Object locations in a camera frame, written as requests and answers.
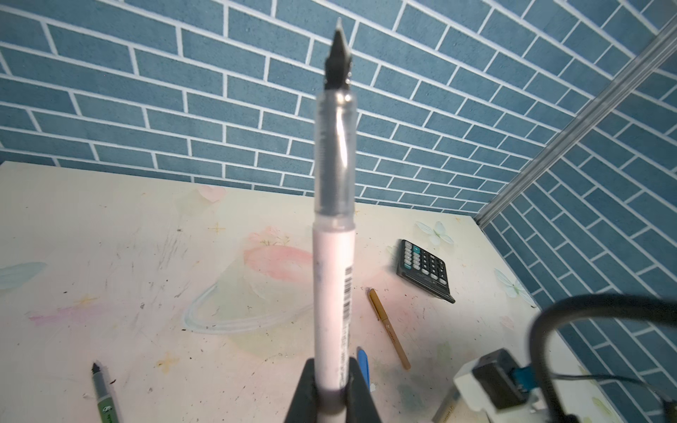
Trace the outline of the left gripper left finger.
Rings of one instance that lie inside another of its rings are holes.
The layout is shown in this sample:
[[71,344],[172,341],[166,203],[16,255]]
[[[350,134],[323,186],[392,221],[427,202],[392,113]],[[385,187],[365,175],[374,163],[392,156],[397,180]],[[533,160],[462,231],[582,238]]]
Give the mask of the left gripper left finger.
[[315,360],[306,361],[297,384],[285,423],[317,422],[317,387],[315,383]]

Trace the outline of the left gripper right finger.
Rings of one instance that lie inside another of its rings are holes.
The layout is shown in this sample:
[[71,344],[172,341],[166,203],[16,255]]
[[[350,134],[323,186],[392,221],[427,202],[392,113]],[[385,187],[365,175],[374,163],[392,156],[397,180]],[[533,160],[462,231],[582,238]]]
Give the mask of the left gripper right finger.
[[346,423],[381,423],[377,407],[356,358],[349,359],[346,387]]

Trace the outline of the brown pen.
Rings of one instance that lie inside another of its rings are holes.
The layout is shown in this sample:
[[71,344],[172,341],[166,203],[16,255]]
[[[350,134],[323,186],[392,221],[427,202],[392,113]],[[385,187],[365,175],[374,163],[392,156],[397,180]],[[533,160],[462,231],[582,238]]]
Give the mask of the brown pen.
[[395,348],[396,354],[400,358],[400,362],[403,368],[405,368],[405,370],[410,370],[411,363],[407,357],[407,354],[405,353],[404,348],[400,343],[400,340],[398,339],[397,333],[391,324],[391,321],[385,311],[385,308],[381,303],[380,298],[378,297],[377,291],[373,288],[370,288],[370,290],[368,291],[368,298],[370,299],[370,303],[376,312],[377,320],[380,321],[384,326],[384,329]]

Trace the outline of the green pen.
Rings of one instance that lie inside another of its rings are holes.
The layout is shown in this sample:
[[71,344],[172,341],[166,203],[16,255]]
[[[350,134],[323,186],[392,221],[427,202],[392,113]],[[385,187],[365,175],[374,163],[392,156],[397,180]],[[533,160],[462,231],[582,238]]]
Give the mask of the green pen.
[[115,400],[109,392],[102,369],[96,362],[92,366],[92,377],[100,421],[102,423],[120,423]]

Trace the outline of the pink pen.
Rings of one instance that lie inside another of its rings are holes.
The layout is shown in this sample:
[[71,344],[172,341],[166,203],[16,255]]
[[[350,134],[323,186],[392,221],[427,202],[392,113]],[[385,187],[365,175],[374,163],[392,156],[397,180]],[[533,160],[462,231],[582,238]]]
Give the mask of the pink pen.
[[317,421],[347,420],[349,327],[354,266],[356,98],[342,24],[324,63],[315,118],[313,293]]

